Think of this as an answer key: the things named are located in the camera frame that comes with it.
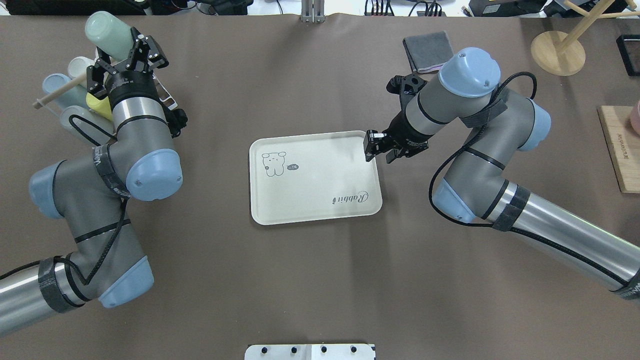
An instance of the light blue joint cover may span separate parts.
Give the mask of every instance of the light blue joint cover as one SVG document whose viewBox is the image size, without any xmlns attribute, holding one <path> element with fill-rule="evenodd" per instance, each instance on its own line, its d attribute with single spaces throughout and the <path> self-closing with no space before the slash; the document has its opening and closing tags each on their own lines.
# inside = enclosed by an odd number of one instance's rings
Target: light blue joint cover
<svg viewBox="0 0 640 360">
<path fill-rule="evenodd" d="M 468 47 L 442 65 L 438 78 L 445 89 L 458 96 L 481 97 L 498 85 L 500 67 L 486 51 Z"/>
<path fill-rule="evenodd" d="M 116 280 L 98 300 L 104 307 L 116 307 L 147 292 L 154 284 L 154 274 L 147 257 L 140 259 Z"/>
<path fill-rule="evenodd" d="M 182 186 L 180 156 L 171 149 L 159 149 L 144 155 L 127 174 L 127 189 L 142 201 L 164 199 Z"/>
<path fill-rule="evenodd" d="M 442 179 L 433 194 L 433 204 L 443 213 L 467 224 L 476 218 L 473 211 L 469 209 L 445 179 Z"/>
<path fill-rule="evenodd" d="M 531 104 L 533 104 L 533 111 L 535 114 L 533 129 L 531 130 L 531 134 L 529 138 L 524 143 L 523 146 L 518 148 L 520 151 L 529 151 L 533 150 L 538 146 L 538 144 L 544 140 L 549 134 L 549 130 L 551 129 L 551 116 L 547 113 L 543 108 L 539 107 L 533 100 L 529 99 Z"/>
<path fill-rule="evenodd" d="M 53 181 L 62 161 L 36 172 L 29 180 L 29 196 L 41 213 L 49 218 L 63 218 L 53 201 Z"/>
</svg>

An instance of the white cup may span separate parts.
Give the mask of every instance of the white cup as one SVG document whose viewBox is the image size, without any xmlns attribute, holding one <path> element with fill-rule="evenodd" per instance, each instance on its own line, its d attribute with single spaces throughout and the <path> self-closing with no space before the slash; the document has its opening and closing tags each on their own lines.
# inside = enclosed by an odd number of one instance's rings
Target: white cup
<svg viewBox="0 0 640 360">
<path fill-rule="evenodd" d="M 72 79 L 77 78 L 78 76 L 86 74 L 86 68 L 94 63 L 95 62 L 89 58 L 78 56 L 69 62 L 67 74 L 69 74 L 69 77 Z M 86 81 L 83 81 L 80 85 L 86 87 Z"/>
</svg>

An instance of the pink object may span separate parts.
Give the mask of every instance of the pink object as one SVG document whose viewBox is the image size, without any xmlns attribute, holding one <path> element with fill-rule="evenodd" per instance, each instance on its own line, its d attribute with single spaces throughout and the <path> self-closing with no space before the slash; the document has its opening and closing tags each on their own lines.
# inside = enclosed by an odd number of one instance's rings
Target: pink object
<svg viewBox="0 0 640 360">
<path fill-rule="evenodd" d="M 631 109 L 631 126 L 640 135 L 640 101 Z"/>
</svg>

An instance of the velcro strap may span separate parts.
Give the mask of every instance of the velcro strap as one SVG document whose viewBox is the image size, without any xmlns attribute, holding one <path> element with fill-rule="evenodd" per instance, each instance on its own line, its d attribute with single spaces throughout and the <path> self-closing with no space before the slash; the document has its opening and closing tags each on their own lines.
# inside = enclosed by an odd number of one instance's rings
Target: velcro strap
<svg viewBox="0 0 640 360">
<path fill-rule="evenodd" d="M 120 197 L 130 198 L 131 194 L 111 163 L 111 156 L 109 155 L 110 146 L 111 144 L 107 144 L 94 148 L 93 164 L 95 165 L 98 175 L 100 175 L 104 184 L 111 189 L 111 191 L 115 192 Z"/>
<path fill-rule="evenodd" d="M 495 219 L 492 228 L 498 231 L 509 231 L 518 220 L 518 217 L 520 217 L 520 214 L 522 214 L 522 210 L 527 205 L 527 201 L 529 201 L 529 196 L 531 196 L 531 192 L 518 185 L 511 202 L 504 207 L 500 216 Z"/>
<path fill-rule="evenodd" d="M 485 106 L 484 109 L 473 115 L 461 117 L 460 120 L 462 120 L 462 123 L 470 129 L 488 124 L 489 121 L 495 119 L 498 115 L 507 110 L 507 93 L 508 92 L 500 93 L 498 98 L 491 104 Z"/>
<path fill-rule="evenodd" d="M 627 286 L 612 292 L 625 300 L 640 299 L 640 270 L 629 280 Z"/>
<path fill-rule="evenodd" d="M 53 258 L 44 259 L 38 268 L 38 284 L 40 293 L 47 302 L 47 305 L 57 313 L 66 313 L 82 305 L 72 303 L 69 298 L 62 294 L 58 281 L 56 280 L 56 263 Z"/>
</svg>

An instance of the wooden stand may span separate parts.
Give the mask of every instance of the wooden stand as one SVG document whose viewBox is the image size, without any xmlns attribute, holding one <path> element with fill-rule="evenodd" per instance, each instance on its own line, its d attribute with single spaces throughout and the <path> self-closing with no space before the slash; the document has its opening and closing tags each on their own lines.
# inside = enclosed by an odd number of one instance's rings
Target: wooden stand
<svg viewBox="0 0 640 360">
<path fill-rule="evenodd" d="M 631 127 L 631 106 L 601 106 L 600 124 L 623 193 L 640 193 L 640 135 Z"/>
<path fill-rule="evenodd" d="M 547 31 L 536 36 L 531 42 L 531 55 L 545 71 L 553 75 L 569 76 L 580 71 L 584 66 L 586 55 L 578 38 L 597 20 L 604 17 L 618 17 L 640 15 L 640 12 L 612 13 L 602 15 L 613 4 L 614 0 L 600 0 L 596 6 L 587 12 L 566 0 L 564 4 L 582 14 L 584 18 L 569 34 L 562 31 Z M 632 8 L 636 4 L 627 0 Z"/>
</svg>

